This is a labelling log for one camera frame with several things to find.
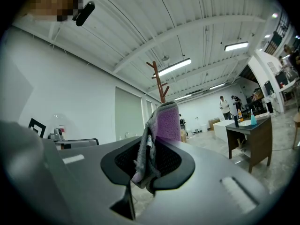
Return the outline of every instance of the floor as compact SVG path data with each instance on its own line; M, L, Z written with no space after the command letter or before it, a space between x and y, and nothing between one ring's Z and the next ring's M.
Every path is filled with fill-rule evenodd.
M295 124L293 116L296 109L290 109L285 114L272 117L273 128L273 152L271 164L267 167L267 158L260 164L253 167L252 175L256 177L269 191L273 193L282 186L288 184L294 169L298 163L298 155L300 148L292 149ZM300 141L300 133L298 133L297 141ZM187 143L206 148L218 152L228 157L228 145L226 142L215 136L214 131L199 133L192 135L187 139ZM238 150L232 151L231 161L237 166L248 171L248 157L240 153ZM134 197L136 216L148 206L153 199L153 195L146 189L140 189L132 184L132 194Z

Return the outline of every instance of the purple towel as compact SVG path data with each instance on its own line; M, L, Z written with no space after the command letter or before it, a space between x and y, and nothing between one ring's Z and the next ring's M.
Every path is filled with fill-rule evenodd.
M149 157L146 157L148 135L151 135L152 147ZM176 102L162 104L145 124L137 159L134 161L136 173L132 178L132 182L140 188L145 188L151 179L160 177L155 162L156 149L154 143L156 136L181 141L179 111Z

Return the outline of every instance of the fluorescent light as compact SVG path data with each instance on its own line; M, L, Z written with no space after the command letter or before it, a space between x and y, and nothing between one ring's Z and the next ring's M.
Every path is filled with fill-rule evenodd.
M179 97L179 98L177 98L177 99L174 99L174 101L177 101L177 100L182 100L182 99L184 99L184 98L188 98L188 97L190 97L190 96L192 96L192 94L188 94L188 95L186 95L186 96Z
M249 42L243 42L243 43L235 43L235 44L231 44L231 45L226 45L225 46L225 52L234 50L234 49L239 49L239 48L243 48L243 47L248 47Z
M165 74L167 74L167 73L170 73L170 72L172 72L172 71L174 71L174 70L176 70L176 69L178 69L178 68L181 68L181 67L183 67L183 66L186 66L186 65L190 64L191 62L192 62L192 61L191 61L190 58L185 59L185 60L183 60L183 61L180 61L180 62L178 62L178 63L175 63L175 64L173 64L173 65L171 65L171 66L169 66L169 67L167 67L167 68L165 68L165 69L159 71L159 72L158 72L158 75L161 77L161 76L163 76L163 75L165 75Z
M222 86L224 86L224 85L225 85L225 83L222 83L222 84L220 84L220 85L217 85L217 86L211 87L211 88L210 88L210 90L212 90L212 89L215 89L215 88L218 88L218 87L222 87Z

